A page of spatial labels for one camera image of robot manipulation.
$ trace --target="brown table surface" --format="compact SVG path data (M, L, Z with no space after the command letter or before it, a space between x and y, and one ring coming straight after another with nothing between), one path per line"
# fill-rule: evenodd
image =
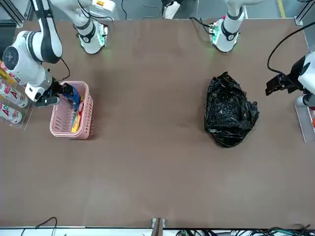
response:
M168 227L315 227L315 147L303 142L298 93L264 91L275 76L267 58L293 19L245 20L228 55L190 20L115 21L96 55L80 48L72 23L56 26L70 79L90 86L94 131L87 141L53 137L51 107L35 109L26 131L1 124L1 226L56 216L60 226L148 227L162 217ZM271 64L289 72L307 51L301 32ZM67 74L61 61L46 66ZM207 86L224 71L260 110L231 149L203 130Z

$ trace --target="yellow line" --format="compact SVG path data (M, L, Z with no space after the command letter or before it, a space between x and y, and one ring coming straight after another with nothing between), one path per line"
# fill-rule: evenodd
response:
M279 6L281 17L285 18L284 5L282 4L282 0L278 0L278 6Z

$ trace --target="can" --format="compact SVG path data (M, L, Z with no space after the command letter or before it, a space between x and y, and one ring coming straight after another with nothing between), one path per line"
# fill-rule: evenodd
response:
M12 88L10 85L5 84L0 79L0 95L18 105L19 107L26 107L29 104L29 99L22 95L19 91Z
M22 113L0 102L0 117L8 120L13 124L20 123L23 116Z
M3 61L1 62L0 65L1 69L3 69L9 76L11 76L11 78L13 78L19 85L21 85L22 87L26 88L26 85L28 83L23 83L23 81L21 81L18 77L16 77L15 75L13 75L12 73L10 73L10 71L6 68L6 66L4 65Z

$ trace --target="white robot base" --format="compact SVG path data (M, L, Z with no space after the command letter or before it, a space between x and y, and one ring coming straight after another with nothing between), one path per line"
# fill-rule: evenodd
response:
M219 19L217 22L214 22L210 25L209 31L210 42L221 52L228 53L237 43L237 38L239 33L233 37L230 41L226 39L226 36L222 33L221 25L223 23L223 18Z
M108 26L105 26L97 21L93 21L95 25L95 34L91 38L90 42L85 38L80 38L81 46L88 54L96 54L99 50L106 45L106 39L108 35Z

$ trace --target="yellow package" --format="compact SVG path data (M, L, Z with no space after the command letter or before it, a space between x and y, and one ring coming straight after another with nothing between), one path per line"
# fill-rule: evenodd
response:
M83 113L83 106L84 106L84 97L81 97L79 108L78 108L78 110L74 116L73 125L71 128L72 133L77 132L80 128L81 117L82 117L82 113Z

